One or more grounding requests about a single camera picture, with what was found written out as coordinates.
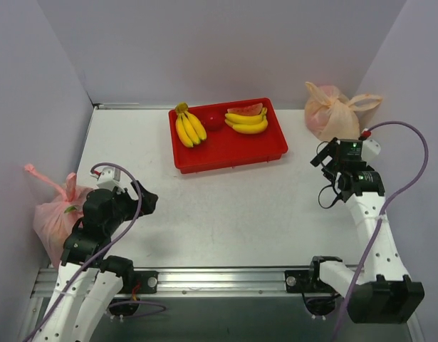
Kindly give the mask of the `orange plastic bag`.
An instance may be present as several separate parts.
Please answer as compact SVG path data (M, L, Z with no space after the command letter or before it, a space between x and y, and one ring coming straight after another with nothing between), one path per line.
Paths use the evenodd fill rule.
M357 113L368 112L382 102L381 96L369 93L348 98L334 85L306 82L305 86L309 94L304 108L305 125L320 141L357 139L360 136Z

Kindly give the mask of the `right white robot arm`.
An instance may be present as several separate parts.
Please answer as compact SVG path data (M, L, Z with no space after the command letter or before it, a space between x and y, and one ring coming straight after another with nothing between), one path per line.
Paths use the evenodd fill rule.
M333 138L311 160L321 166L350 210L363 247L359 275L336 256L315 256L306 274L314 291L330 287L348 300L345 310L354 323L401 324L409 320L424 298L422 283L413 281L398 253L386 215L385 188L367 160L380 149L373 140Z

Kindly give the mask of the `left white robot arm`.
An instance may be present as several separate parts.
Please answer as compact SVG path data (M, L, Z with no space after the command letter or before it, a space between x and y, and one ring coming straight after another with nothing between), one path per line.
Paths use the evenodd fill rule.
M64 242L47 310L26 341L89 341L115 295L133 288L132 260L107 252L116 243L112 235L117 228L152 214L158 196L137 180L131 185L137 199L119 187L88 193L83 216Z

